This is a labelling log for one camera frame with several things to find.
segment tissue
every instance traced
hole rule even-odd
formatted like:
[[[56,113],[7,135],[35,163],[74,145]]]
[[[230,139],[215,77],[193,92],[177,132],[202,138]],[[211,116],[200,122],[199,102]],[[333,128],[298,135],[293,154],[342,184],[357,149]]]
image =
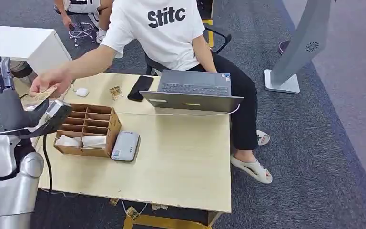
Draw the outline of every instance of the tissue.
[[[67,136],[61,136],[56,142],[56,146],[72,146],[82,147],[82,141],[80,137],[70,138]]]
[[[84,136],[82,137],[84,148],[105,148],[107,136]]]

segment hand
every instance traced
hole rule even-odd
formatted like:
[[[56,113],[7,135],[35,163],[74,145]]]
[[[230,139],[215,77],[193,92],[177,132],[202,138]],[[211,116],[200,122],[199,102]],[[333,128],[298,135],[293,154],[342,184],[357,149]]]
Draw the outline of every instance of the hand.
[[[65,15],[62,17],[62,22],[64,23],[64,26],[69,30],[70,29],[70,25],[73,26],[73,22],[70,19],[70,17],[68,15]]]
[[[37,76],[30,87],[30,96],[34,97],[37,93],[44,92],[51,86],[57,85],[57,89],[51,97],[60,97],[71,85],[73,78],[64,68],[48,70],[46,73]]]

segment black phone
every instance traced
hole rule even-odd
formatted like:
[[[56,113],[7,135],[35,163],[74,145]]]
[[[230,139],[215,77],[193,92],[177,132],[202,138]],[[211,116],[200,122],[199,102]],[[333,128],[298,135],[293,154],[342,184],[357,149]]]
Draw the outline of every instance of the black phone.
[[[134,87],[132,87],[127,98],[129,100],[142,102],[142,100],[144,100],[144,97],[140,94],[139,91],[147,91],[151,87],[152,82],[153,82],[152,77],[141,75],[138,78],[137,82],[135,83]]]

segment laptop keyboard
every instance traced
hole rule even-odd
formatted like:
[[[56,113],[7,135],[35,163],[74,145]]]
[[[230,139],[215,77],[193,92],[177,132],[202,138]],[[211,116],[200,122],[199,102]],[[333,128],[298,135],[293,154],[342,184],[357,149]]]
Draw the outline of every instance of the laptop keyboard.
[[[163,83],[161,90],[162,92],[172,92],[182,94],[206,94],[206,95],[217,95],[217,96],[229,96],[228,87]]]

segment cardboard organizer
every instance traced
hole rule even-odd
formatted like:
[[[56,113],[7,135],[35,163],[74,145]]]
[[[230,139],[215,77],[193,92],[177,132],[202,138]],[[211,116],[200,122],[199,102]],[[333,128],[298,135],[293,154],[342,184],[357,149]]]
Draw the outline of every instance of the cardboard organizer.
[[[71,106],[73,111],[57,131],[54,147],[63,154],[109,158],[121,129],[115,110],[111,107],[87,104],[71,104]],[[63,135],[67,137],[107,136],[106,147],[99,149],[56,146],[57,139]]]

